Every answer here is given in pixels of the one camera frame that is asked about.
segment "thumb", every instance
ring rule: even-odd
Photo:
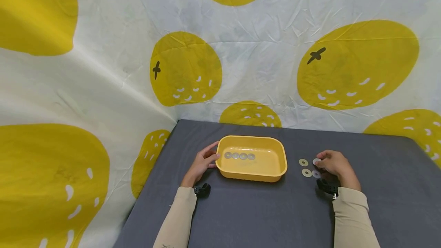
[[[220,154],[213,154],[210,157],[204,159],[205,163],[209,165],[212,161],[216,161],[220,158]]]
[[[328,162],[329,159],[325,158],[322,161],[317,161],[315,163],[316,167],[321,168],[321,169],[325,169],[326,168],[326,163]]]

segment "black device on wrist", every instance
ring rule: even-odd
[[[331,184],[324,178],[317,179],[317,187],[325,193],[333,195],[333,199],[338,196],[338,186],[336,184]]]
[[[194,193],[197,197],[206,197],[209,196],[211,190],[210,184],[203,184],[202,187],[195,186]]]

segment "person's right hand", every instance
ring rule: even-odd
[[[349,164],[348,159],[341,152],[325,150],[317,154],[317,158],[321,159],[321,161],[317,161],[315,165],[332,175],[336,175],[342,187],[361,191],[361,185],[356,173],[352,169],[351,164]]]

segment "hand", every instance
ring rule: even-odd
[[[212,162],[218,160],[220,155],[211,149],[217,146],[218,143],[219,141],[216,141],[196,154],[194,162],[182,180],[181,187],[192,188],[201,179],[207,169],[216,167],[216,164],[212,164]]]
[[[317,154],[317,158],[321,159],[321,161],[317,161],[315,165],[325,169],[332,175],[336,175],[342,187],[361,191],[361,185],[356,173],[352,169],[351,164],[349,164],[348,159],[341,152],[325,150]]]

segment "fabric backdrop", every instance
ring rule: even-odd
[[[441,0],[0,0],[0,246],[111,247],[179,118],[402,135],[441,166],[440,15]]]

